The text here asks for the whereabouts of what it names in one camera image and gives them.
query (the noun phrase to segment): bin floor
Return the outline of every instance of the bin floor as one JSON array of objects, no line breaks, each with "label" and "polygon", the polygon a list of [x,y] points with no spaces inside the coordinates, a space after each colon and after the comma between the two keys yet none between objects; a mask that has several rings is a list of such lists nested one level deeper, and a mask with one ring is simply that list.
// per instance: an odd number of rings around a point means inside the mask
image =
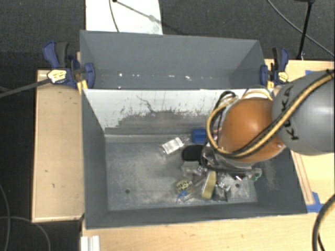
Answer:
[{"label": "bin floor", "polygon": [[232,187],[228,202],[190,199],[176,204],[176,183],[184,178],[181,151],[160,152],[160,145],[171,138],[174,136],[105,136],[109,211],[256,202],[254,184],[246,180]]}]

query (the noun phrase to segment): cable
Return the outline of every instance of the cable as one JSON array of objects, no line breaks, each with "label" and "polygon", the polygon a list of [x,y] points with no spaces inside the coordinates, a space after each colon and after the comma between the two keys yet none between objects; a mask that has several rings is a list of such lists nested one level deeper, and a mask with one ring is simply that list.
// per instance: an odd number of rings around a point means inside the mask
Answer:
[{"label": "cable", "polygon": [[13,89],[13,90],[9,90],[9,91],[0,93],[0,98],[4,98],[4,97],[7,97],[7,96],[9,96],[9,95],[13,95],[13,94],[16,94],[16,93],[25,91],[25,90],[29,90],[29,89],[32,89],[32,88],[36,88],[36,87],[45,85],[45,84],[47,84],[47,83],[50,83],[50,80],[49,80],[49,79],[45,79],[45,80],[38,81],[38,82],[33,83],[33,84],[30,84],[30,85],[26,85],[26,86],[22,86],[22,87]]},{"label": "cable", "polygon": [[9,244],[9,235],[10,235],[10,210],[9,210],[9,204],[8,204],[8,200],[7,200],[7,197],[6,197],[6,193],[5,193],[4,188],[2,187],[1,184],[0,184],[0,190],[1,190],[2,196],[3,196],[4,201],[5,201],[6,211],[7,211],[7,219],[8,219],[8,221],[7,221],[6,244],[5,244],[5,247],[4,247],[4,251],[7,251],[8,244]]},{"label": "cable", "polygon": [[19,216],[10,216],[9,203],[8,203],[8,200],[7,200],[6,193],[5,193],[1,184],[0,184],[0,191],[1,191],[2,196],[4,198],[5,205],[6,205],[6,210],[7,210],[7,216],[0,216],[0,219],[8,219],[7,236],[6,236],[6,244],[5,244],[4,251],[7,251],[7,249],[8,249],[9,236],[10,236],[10,220],[11,219],[25,221],[25,222],[28,222],[30,225],[37,226],[40,229],[40,231],[44,234],[44,236],[45,236],[45,238],[48,242],[48,251],[51,251],[50,239],[49,239],[49,236],[48,236],[47,232],[45,231],[45,229],[43,229],[43,227],[41,225],[37,224],[37,223],[31,223],[29,219],[21,218]]},{"label": "cable", "polygon": [[[295,26],[289,19],[287,19],[276,7],[275,5],[270,1],[267,0],[267,2],[272,6],[272,8],[278,13],[278,15],[280,15],[288,24],[290,24],[294,29],[296,29],[297,31],[299,31],[300,33],[303,33],[302,30],[300,30],[297,26]],[[328,49],[326,49],[322,44],[320,44],[319,42],[317,42],[315,39],[313,39],[312,37],[310,37],[309,35],[306,35],[306,37],[312,41],[313,43],[315,43],[316,45],[318,45],[319,47],[321,47],[323,50],[325,50],[326,52],[328,52],[328,54],[330,54],[333,58],[335,58],[335,55]]]},{"label": "cable", "polygon": [[114,22],[114,25],[115,25],[116,31],[117,31],[117,32],[120,32],[120,31],[119,31],[119,28],[117,27],[117,24],[116,24],[115,18],[114,18],[113,10],[112,10],[112,8],[111,8],[111,1],[110,1],[110,0],[108,0],[108,2],[109,2],[109,10],[110,10],[111,18],[113,19],[113,22]]},{"label": "cable", "polygon": [[[0,219],[6,219],[7,217],[6,216],[0,216]],[[26,219],[26,218],[22,218],[20,216],[11,216],[10,219],[13,219],[13,220],[21,220],[21,221],[25,221],[27,223],[29,223],[30,225],[34,225],[36,226],[37,228],[40,229],[40,231],[44,234],[47,242],[48,242],[48,251],[51,251],[51,243],[50,243],[50,239],[49,239],[49,236],[47,234],[47,232],[45,231],[45,229],[43,229],[43,227],[37,223],[31,223],[31,221],[29,219]]]},{"label": "cable", "polygon": [[274,137],[277,133],[277,131],[280,129],[280,127],[287,121],[287,119],[295,112],[295,110],[300,106],[300,104],[318,87],[321,85],[327,83],[328,81],[332,80],[334,78],[334,72],[330,73],[327,71],[327,74],[324,74],[323,76],[319,77],[315,81],[313,81],[309,86],[307,86],[300,94],[298,94],[292,102],[289,104],[289,106],[284,110],[273,122],[265,129],[263,130],[258,136],[255,137],[255,139],[258,139],[259,136],[261,136],[257,141],[253,139],[250,143],[248,143],[245,147],[234,151],[234,152],[228,152],[223,149],[221,149],[218,144],[216,144],[215,140],[213,139],[213,136],[211,134],[212,128],[213,128],[213,120],[216,120],[217,114],[220,112],[221,109],[228,106],[227,104],[222,104],[213,112],[210,114],[209,118],[207,119],[206,123],[206,134],[208,138],[208,142],[213,147],[213,149],[218,152],[219,154],[229,157],[229,158],[244,158],[247,157],[256,151],[258,151],[261,147],[266,145],[272,137]]},{"label": "cable", "polygon": [[333,194],[332,197],[328,199],[328,201],[322,206],[320,209],[320,212],[315,220],[314,227],[313,227],[313,234],[312,234],[312,247],[313,251],[318,250],[318,238],[319,238],[319,228],[320,228],[320,223],[325,216],[327,210],[331,207],[332,204],[335,202],[335,194]]},{"label": "cable", "polygon": [[321,238],[320,238],[320,234],[318,234],[318,243],[319,243],[319,246],[320,246],[320,249],[321,251],[326,251],[323,244],[322,244],[322,241],[321,241]]}]

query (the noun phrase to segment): clamp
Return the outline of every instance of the clamp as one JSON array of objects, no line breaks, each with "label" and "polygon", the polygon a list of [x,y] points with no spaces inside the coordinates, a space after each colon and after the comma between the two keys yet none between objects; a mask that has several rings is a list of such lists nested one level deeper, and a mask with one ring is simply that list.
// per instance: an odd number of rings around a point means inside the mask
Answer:
[{"label": "clamp", "polygon": [[269,71],[266,65],[261,66],[260,70],[260,82],[261,85],[267,88],[273,88],[277,85],[286,84],[288,81],[288,75],[285,72],[285,68],[288,64],[288,52],[286,49],[273,48],[274,63],[271,63],[271,70]]},{"label": "clamp", "polygon": [[50,41],[43,47],[43,56],[51,65],[52,70],[47,74],[53,84],[62,84],[77,88],[77,75],[87,81],[88,88],[93,88],[95,82],[95,71],[92,63],[85,63],[81,68],[79,61],[73,56],[67,56],[67,42]]}]

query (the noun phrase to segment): blue object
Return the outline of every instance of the blue object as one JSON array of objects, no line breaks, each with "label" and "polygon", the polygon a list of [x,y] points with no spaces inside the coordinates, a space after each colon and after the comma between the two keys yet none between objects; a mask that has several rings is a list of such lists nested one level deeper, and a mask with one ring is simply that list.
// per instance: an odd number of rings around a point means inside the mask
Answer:
[{"label": "blue object", "polygon": [[305,74],[310,74],[310,73],[313,73],[314,71],[310,71],[310,70],[305,70]]},{"label": "blue object", "polygon": [[316,192],[312,191],[312,194],[313,194],[313,197],[314,197],[315,204],[308,204],[308,205],[306,205],[307,212],[308,213],[319,213],[320,209],[323,206],[323,203],[320,203],[319,196],[318,196],[318,194]]},{"label": "blue object", "polygon": [[192,131],[192,142],[193,143],[204,143],[206,140],[206,129],[196,128]]},{"label": "blue object", "polygon": [[281,49],[281,62],[280,62],[280,68],[279,70],[281,72],[284,72],[286,69],[286,66],[288,64],[288,60],[289,60],[289,56],[288,56],[288,52],[286,49],[282,48]]},{"label": "blue object", "polygon": [[280,51],[277,48],[273,48],[274,63],[272,63],[271,70],[269,71],[266,65],[262,65],[260,69],[260,83],[263,86],[267,86],[268,81],[272,81],[274,86],[285,84],[278,74],[284,72],[288,64],[289,56],[286,49],[281,48]]},{"label": "blue object", "polygon": [[44,59],[50,63],[52,69],[60,67],[55,47],[56,47],[55,41],[50,41],[43,47]]},{"label": "blue object", "polygon": [[[57,69],[62,68],[62,70],[66,71],[66,81],[62,81],[58,84],[66,85],[72,88],[77,88],[77,82],[78,80],[75,79],[76,73],[86,73],[86,81],[88,88],[93,88],[95,83],[95,71],[92,63],[85,63],[83,71],[80,69],[80,63],[79,61],[73,57],[68,56],[66,57],[66,49],[68,44],[67,43],[60,43],[57,45],[55,41],[50,41],[43,47],[43,56],[46,61],[48,61],[51,65],[51,68]],[[66,58],[68,58],[71,61],[71,68],[66,68]]]},{"label": "blue object", "polygon": [[267,86],[268,77],[268,68],[266,65],[262,65],[260,71],[260,83],[262,86]]}]

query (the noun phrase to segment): orange object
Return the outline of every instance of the orange object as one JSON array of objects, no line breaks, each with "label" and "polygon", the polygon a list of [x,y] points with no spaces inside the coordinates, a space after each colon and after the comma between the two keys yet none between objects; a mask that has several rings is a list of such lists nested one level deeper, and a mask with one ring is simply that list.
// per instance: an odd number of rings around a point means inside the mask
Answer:
[{"label": "orange object", "polygon": [[[233,152],[245,147],[272,122],[272,101],[264,98],[243,99],[233,105],[222,123],[218,145]],[[270,159],[283,150],[284,143],[275,136],[254,154],[238,162],[255,163]]]}]

